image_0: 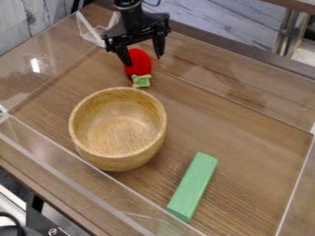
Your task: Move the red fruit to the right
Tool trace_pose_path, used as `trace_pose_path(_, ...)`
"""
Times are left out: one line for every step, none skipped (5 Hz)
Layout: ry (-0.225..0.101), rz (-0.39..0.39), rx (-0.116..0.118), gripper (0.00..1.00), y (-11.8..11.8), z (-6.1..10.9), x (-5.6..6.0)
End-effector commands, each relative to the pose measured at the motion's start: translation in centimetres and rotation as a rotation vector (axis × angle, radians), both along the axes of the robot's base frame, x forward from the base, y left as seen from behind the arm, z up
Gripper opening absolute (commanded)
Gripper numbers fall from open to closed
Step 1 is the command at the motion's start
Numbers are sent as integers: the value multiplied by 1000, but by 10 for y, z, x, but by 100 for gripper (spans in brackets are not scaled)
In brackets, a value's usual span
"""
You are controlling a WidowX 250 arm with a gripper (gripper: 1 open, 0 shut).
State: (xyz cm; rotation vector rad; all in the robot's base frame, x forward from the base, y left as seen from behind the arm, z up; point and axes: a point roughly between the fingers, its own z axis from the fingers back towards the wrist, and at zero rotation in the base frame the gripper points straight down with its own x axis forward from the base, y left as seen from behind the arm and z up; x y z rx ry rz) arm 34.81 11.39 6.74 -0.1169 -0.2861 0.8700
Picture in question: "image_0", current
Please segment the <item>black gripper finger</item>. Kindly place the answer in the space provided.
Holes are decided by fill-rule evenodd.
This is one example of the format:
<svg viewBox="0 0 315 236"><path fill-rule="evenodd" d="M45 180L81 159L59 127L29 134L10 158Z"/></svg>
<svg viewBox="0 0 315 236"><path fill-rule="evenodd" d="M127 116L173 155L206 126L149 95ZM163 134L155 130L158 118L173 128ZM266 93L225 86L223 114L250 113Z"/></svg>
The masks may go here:
<svg viewBox="0 0 315 236"><path fill-rule="evenodd" d="M154 28L153 43L157 57L161 58L166 51L166 30L161 26Z"/></svg>
<svg viewBox="0 0 315 236"><path fill-rule="evenodd" d="M126 66L134 65L133 59L130 56L130 52L129 52L129 48L125 45L119 45L117 47L117 54L118 54L118 57L119 57L122 63L125 63Z"/></svg>

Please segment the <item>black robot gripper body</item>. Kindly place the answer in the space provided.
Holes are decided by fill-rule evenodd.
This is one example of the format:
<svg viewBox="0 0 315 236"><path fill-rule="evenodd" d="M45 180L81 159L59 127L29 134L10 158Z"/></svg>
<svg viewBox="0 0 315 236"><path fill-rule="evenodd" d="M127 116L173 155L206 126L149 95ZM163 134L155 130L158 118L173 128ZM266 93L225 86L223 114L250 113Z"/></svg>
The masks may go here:
<svg viewBox="0 0 315 236"><path fill-rule="evenodd" d="M154 28L161 26L166 30L166 36L171 31L170 15L167 13L149 13L133 17L129 22L119 19L118 24L103 34L106 51L114 52L119 45L129 46L146 40L153 40Z"/></svg>

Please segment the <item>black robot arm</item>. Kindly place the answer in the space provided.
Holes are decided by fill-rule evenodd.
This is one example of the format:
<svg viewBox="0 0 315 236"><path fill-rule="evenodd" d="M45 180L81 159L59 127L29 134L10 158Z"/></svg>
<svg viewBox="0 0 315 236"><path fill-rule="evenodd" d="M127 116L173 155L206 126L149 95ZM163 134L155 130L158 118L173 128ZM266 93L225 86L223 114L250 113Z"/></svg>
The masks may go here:
<svg viewBox="0 0 315 236"><path fill-rule="evenodd" d="M171 32L170 14L150 13L143 10L145 0L114 0L121 18L103 33L105 49L118 54L122 63L133 66L129 46L153 40L157 57L166 52L166 36Z"/></svg>

